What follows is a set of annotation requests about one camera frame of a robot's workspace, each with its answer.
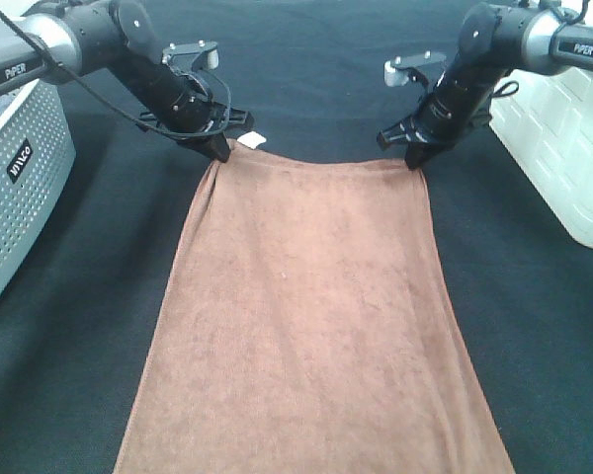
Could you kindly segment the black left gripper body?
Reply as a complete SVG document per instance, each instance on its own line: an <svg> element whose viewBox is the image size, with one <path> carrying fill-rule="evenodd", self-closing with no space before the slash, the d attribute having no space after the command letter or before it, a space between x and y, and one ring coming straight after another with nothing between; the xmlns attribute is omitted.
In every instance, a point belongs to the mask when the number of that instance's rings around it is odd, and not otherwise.
<svg viewBox="0 0 593 474"><path fill-rule="evenodd" d="M191 148L219 148L231 129L251 131L254 118L249 111L208 100L203 96L182 96L175 103L152 103L137 119L142 131L153 131Z"/></svg>

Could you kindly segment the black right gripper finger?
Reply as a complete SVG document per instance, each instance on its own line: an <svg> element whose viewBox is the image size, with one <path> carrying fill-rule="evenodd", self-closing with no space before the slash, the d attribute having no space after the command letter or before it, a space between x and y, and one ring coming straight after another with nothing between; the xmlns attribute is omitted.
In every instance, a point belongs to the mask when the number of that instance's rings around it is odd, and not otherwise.
<svg viewBox="0 0 593 474"><path fill-rule="evenodd" d="M439 144L411 143L407 146L404 161L409 170L416 170L442 151Z"/></svg>

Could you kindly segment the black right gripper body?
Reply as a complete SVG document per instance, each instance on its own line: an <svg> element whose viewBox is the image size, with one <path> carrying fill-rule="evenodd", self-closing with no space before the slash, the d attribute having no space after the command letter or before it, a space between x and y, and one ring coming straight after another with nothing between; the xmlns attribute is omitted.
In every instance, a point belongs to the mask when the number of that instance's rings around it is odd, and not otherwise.
<svg viewBox="0 0 593 474"><path fill-rule="evenodd" d="M429 148L452 148L466 135L474 113L446 113L444 116L424 111L412 114L377 134L382 150L392 145L427 145Z"/></svg>

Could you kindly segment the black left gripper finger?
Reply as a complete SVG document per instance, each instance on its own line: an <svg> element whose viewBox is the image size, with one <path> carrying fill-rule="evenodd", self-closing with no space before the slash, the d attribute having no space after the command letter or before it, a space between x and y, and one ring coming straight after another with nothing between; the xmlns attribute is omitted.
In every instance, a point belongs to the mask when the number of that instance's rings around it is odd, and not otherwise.
<svg viewBox="0 0 593 474"><path fill-rule="evenodd" d="M230 146L225 136L212 136L197 145L197 151L211 160L225 163L230 156Z"/></svg>

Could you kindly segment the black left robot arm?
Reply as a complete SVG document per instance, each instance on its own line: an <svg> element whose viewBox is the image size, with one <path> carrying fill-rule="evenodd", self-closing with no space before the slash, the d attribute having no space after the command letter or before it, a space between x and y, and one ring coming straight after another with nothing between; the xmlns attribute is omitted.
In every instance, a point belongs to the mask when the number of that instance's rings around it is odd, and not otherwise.
<svg viewBox="0 0 593 474"><path fill-rule="evenodd" d="M82 83L106 69L146 110L134 117L96 91L106 108L212 160L230 155L226 133L250 131L252 115L221 103L205 78L218 66L217 44L164 44L139 1L41 1L17 22L0 10L12 36L0 40L0 96L34 80Z"/></svg>

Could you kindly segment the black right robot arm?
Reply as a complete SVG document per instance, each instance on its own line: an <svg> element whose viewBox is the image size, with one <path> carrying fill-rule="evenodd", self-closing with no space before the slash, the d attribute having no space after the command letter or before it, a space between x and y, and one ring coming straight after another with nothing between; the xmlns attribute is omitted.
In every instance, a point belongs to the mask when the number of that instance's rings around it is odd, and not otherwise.
<svg viewBox="0 0 593 474"><path fill-rule="evenodd" d="M407 167L417 169L491 122L491 102L508 94L499 82L513 71L554 76L576 67L593 72L593 26L585 25L585 15L558 1L536 7L526 1L480 2L467 12L454 60L436 82L422 70L445 62L441 52L386 61L387 86L418 83L423 94L409 116L378 133L380 148L404 146Z"/></svg>

